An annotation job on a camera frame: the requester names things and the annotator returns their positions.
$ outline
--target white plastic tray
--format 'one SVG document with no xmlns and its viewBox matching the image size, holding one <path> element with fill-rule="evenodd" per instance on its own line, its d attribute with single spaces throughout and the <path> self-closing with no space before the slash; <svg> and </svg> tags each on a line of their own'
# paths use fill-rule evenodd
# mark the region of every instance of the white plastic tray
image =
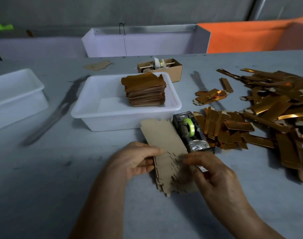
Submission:
<svg viewBox="0 0 303 239">
<path fill-rule="evenodd" d="M 129 104 L 121 79 L 137 73 L 91 76 L 86 80 L 71 115 L 82 118 L 93 132 L 140 128 L 140 121 L 148 118 L 171 120 L 181 109 L 181 102 L 169 75 L 165 72 L 154 74 L 162 74 L 167 84 L 166 101 L 162 106 L 133 107 Z"/>
<path fill-rule="evenodd" d="M 0 76 L 0 128 L 48 108 L 43 88 L 30 69 Z"/>
</svg>

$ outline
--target gray table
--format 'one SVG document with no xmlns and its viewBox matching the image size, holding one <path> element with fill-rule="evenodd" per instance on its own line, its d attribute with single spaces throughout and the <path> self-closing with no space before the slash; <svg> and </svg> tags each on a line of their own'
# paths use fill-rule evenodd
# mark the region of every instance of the gray table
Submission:
<svg viewBox="0 0 303 239">
<path fill-rule="evenodd" d="M 303 51 L 250 52 L 173 56 L 183 64 L 174 87 L 181 111 L 199 111 L 192 103 L 197 90 L 221 88 L 216 72 L 224 68 L 283 70 L 303 76 Z M 66 238 L 94 178 L 109 156 L 131 141 L 144 141 L 140 129 L 91 132 L 68 113 L 38 142 L 20 147 L 55 110 L 71 86 L 86 75 L 131 74 L 136 64 L 151 57 L 116 57 L 98 73 L 82 69 L 103 59 L 0 61 L 0 75 L 31 68 L 45 85 L 50 108 L 0 129 L 0 238 Z M 238 111 L 249 106 L 240 96 L 247 88 L 228 78 L 234 93 L 211 104 Z M 254 134 L 264 136 L 257 130 Z M 287 238 L 303 238 L 303 184 L 286 171 L 271 151 L 254 145 L 249 150 L 217 151 L 237 174 L 258 214 Z M 232 238 L 211 215 L 199 193 L 167 198 L 156 190 L 151 175 L 135 177 L 127 186 L 124 238 Z"/>
</svg>

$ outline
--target left hand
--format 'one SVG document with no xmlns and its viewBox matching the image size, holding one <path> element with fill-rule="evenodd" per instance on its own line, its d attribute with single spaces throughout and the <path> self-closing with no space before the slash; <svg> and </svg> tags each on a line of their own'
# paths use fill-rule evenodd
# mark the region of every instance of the left hand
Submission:
<svg viewBox="0 0 303 239">
<path fill-rule="evenodd" d="M 131 142 L 122 150 L 115 153 L 108 161 L 108 167 L 126 169 L 126 178 L 130 180 L 134 175 L 145 174 L 155 167 L 152 158 L 161 155 L 163 150 L 156 146 L 150 147 L 148 144 Z"/>
</svg>

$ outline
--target black wire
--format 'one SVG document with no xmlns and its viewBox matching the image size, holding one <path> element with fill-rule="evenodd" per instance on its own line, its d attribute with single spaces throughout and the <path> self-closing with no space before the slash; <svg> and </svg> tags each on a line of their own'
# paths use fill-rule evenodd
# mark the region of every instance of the black wire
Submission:
<svg viewBox="0 0 303 239">
<path fill-rule="evenodd" d="M 121 34 L 121 25 L 123 25 L 123 29 L 124 29 L 124 34 L 125 34 L 125 27 L 124 27 L 124 25 L 125 25 L 126 23 L 119 23 L 119 35 Z"/>
</svg>

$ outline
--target tape roll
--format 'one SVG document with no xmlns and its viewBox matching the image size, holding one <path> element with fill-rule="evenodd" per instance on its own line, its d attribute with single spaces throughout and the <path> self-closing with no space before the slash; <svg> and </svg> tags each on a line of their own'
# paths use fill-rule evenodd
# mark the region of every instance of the tape roll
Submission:
<svg viewBox="0 0 303 239">
<path fill-rule="evenodd" d="M 193 137 L 194 136 L 194 124 L 192 122 L 192 120 L 190 118 L 186 118 L 183 121 L 184 125 L 187 126 L 189 129 L 189 137 Z"/>
</svg>

